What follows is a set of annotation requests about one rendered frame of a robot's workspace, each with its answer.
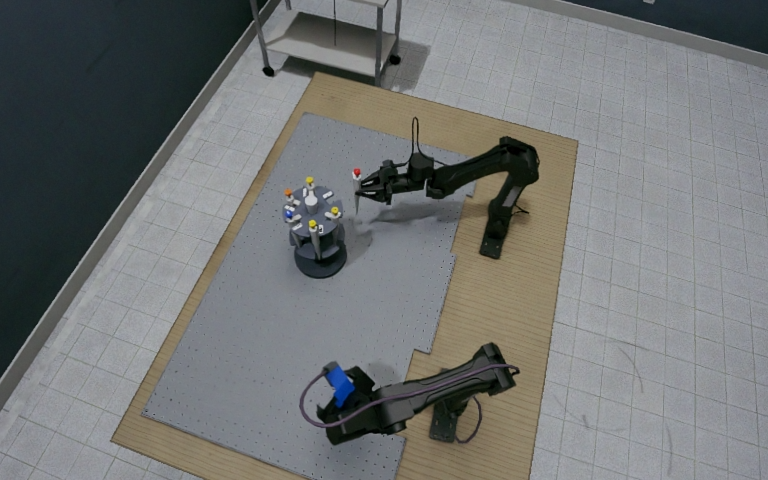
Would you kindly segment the white hand pipette with red push button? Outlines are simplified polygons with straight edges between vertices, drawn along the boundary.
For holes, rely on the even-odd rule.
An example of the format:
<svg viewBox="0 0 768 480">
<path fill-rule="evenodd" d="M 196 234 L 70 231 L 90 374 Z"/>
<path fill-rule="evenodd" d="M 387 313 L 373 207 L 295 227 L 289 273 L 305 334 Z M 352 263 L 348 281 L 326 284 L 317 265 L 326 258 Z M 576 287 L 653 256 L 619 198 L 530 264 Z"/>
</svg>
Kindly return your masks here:
<svg viewBox="0 0 768 480">
<path fill-rule="evenodd" d="M 352 172 L 353 176 L 353 195 L 355 199 L 355 208 L 356 208 L 356 216 L 358 213 L 358 205 L 359 205 L 359 198 L 360 196 L 355 195 L 355 192 L 358 190 L 361 190 L 361 176 L 360 176 L 360 169 L 356 168 L 354 172 Z"/>
</svg>

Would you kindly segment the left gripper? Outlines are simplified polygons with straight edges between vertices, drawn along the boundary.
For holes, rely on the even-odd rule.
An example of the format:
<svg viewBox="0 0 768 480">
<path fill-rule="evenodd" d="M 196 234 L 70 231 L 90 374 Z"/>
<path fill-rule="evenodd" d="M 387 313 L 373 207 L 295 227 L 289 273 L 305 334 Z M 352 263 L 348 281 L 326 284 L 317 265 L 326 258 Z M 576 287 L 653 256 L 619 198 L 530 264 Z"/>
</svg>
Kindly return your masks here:
<svg viewBox="0 0 768 480">
<path fill-rule="evenodd" d="M 352 383 L 347 377 L 353 380 Z M 358 366 L 354 366 L 345 371 L 338 366 L 327 374 L 327 378 L 335 388 L 336 391 L 333 395 L 338 400 L 333 396 L 324 409 L 321 409 L 321 407 L 316 404 L 317 417 L 324 424 L 328 415 L 354 408 L 356 409 L 360 402 L 369 399 L 368 395 L 374 392 L 372 388 L 375 385 L 375 382 Z"/>
</svg>

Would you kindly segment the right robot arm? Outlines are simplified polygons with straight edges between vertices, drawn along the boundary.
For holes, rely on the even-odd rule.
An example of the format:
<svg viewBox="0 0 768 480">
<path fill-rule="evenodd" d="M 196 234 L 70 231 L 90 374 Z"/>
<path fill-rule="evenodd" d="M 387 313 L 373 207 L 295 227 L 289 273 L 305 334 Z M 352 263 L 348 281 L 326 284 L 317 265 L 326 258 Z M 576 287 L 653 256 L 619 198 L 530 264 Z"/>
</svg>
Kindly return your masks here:
<svg viewBox="0 0 768 480">
<path fill-rule="evenodd" d="M 494 200 L 491 199 L 488 205 L 488 221 L 479 251 L 481 255 L 496 260 L 501 254 L 505 232 L 508 232 L 514 205 L 526 186 L 539 179 L 535 147 L 509 136 L 499 138 L 499 142 L 499 145 L 479 156 L 454 164 L 460 165 L 469 162 L 458 167 L 442 166 L 434 169 L 434 157 L 428 157 L 423 153 L 414 153 L 408 162 L 406 178 L 404 178 L 408 183 L 408 186 L 405 186 L 408 189 L 407 192 L 424 190 L 426 180 L 426 197 L 441 200 L 472 181 L 507 171 L 508 177 L 501 191 Z M 509 144 L 503 145 L 504 143 L 510 145 L 524 144 L 534 150 L 525 146 L 516 146 L 520 149 L 509 147 L 501 151 L 501 149 L 510 146 Z M 503 235 L 504 233 L 505 235 Z M 487 245 L 485 245 L 486 242 Z"/>
</svg>

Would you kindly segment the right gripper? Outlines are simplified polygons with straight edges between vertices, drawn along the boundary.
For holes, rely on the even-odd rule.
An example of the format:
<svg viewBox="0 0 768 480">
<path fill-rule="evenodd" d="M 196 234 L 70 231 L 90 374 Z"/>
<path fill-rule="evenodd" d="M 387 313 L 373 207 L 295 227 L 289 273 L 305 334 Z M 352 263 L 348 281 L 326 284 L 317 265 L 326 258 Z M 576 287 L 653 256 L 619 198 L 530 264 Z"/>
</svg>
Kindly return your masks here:
<svg viewBox="0 0 768 480">
<path fill-rule="evenodd" d="M 406 174 L 398 174 L 397 167 L 391 167 L 391 169 L 394 175 L 387 177 L 384 173 L 383 166 L 380 166 L 380 170 L 377 170 L 361 181 L 361 190 L 356 191 L 355 195 L 366 197 L 381 203 L 386 202 L 386 206 L 391 205 L 392 194 L 406 193 L 408 191 L 407 187 L 405 187 L 408 186 L 407 180 L 404 180 Z M 367 184 L 367 182 L 372 180 L 374 184 L 373 182 Z M 366 185 L 363 185 L 365 183 Z M 375 192 L 375 194 L 366 194 L 365 192 Z"/>
</svg>

